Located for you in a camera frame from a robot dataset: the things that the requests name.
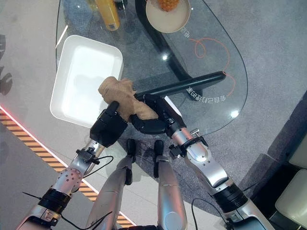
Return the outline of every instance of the white tray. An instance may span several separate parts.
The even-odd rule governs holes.
[[[119,78],[123,56],[116,47],[71,35],[63,46],[50,103],[58,119],[91,127],[107,103],[98,92],[109,76]]]

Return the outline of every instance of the yellow and black warning stripe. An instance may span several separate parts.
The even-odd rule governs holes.
[[[0,122],[55,171],[61,172],[66,168],[46,148],[34,140],[21,126],[13,121],[4,110],[1,109]],[[79,191],[93,202],[98,196],[98,194],[84,182],[81,183]],[[132,224],[132,222],[125,218],[121,213],[118,215],[117,223],[124,228],[134,226],[134,224]]]

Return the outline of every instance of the hazard tape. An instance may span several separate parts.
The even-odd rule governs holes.
[[[56,156],[38,140],[35,140],[34,137],[31,136],[27,130],[25,130],[25,128],[23,128],[18,122],[14,121],[12,116],[1,108],[0,122],[55,171],[59,173],[66,169],[67,166],[65,163],[60,162],[60,159],[56,158]],[[80,184],[79,191],[93,202],[97,199],[98,192],[91,188],[85,180],[83,180],[83,182]],[[119,212],[118,214],[117,223],[124,228],[136,225],[126,216],[124,216],[122,212]]]

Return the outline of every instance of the chinese characters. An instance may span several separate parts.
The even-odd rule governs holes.
[[[202,102],[202,103],[221,103],[226,100],[226,96],[222,95],[220,97],[202,97],[199,94],[197,94],[192,87],[187,88],[187,92],[195,98],[196,101]]]
[[[183,27],[180,32],[186,37],[189,38],[190,37],[190,32],[186,29],[186,27]]]

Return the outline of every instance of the black cylindrical object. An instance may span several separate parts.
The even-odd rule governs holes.
[[[214,194],[213,198],[224,213],[231,212],[248,201],[248,198],[235,184],[232,184],[221,192]]]
[[[50,188],[38,204],[50,209],[51,211],[61,214],[70,199],[71,198],[67,194]]]
[[[164,96],[170,96],[172,94],[180,93],[180,92],[186,92],[187,88],[192,87],[194,90],[197,89],[204,89],[206,87],[209,87],[213,84],[216,84],[222,80],[224,80],[226,75],[222,72],[215,72],[206,74],[200,77],[191,78],[188,80],[182,80],[179,82],[175,82],[169,85],[165,85],[159,88],[155,88],[152,90],[147,90],[144,92],[140,92],[135,94],[135,98],[138,100],[141,100],[144,94],[154,94],[158,95],[160,97]]]

